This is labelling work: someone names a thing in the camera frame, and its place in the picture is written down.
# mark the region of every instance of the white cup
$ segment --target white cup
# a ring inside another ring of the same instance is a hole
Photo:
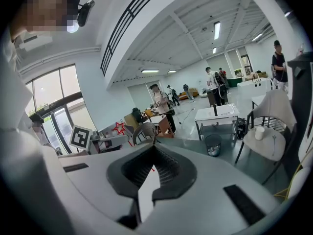
[[[263,127],[256,127],[255,130],[255,139],[256,140],[262,140],[264,136],[265,129]]]

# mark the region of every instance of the red star outline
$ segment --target red star outline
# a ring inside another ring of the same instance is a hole
[[[118,122],[116,122],[116,127],[115,127],[112,131],[117,131],[119,135],[120,135],[121,133],[122,133],[123,135],[125,135],[124,131],[126,131],[126,130],[125,130],[125,128],[124,128],[124,123],[118,123]]]

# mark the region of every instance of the black trash bin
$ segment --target black trash bin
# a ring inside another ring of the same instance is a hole
[[[204,140],[207,154],[211,157],[219,156],[221,152],[222,138],[219,135],[207,136]]]

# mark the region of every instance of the black metal railing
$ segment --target black metal railing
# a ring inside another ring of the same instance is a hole
[[[114,31],[110,37],[108,42],[106,51],[104,52],[102,62],[101,62],[101,70],[103,75],[105,76],[108,66],[110,64],[111,58],[116,50],[116,47],[127,30],[128,26],[134,20],[134,18],[138,15],[138,13],[143,9],[144,6],[150,0],[132,0],[132,2],[127,6],[126,10],[118,20]]]

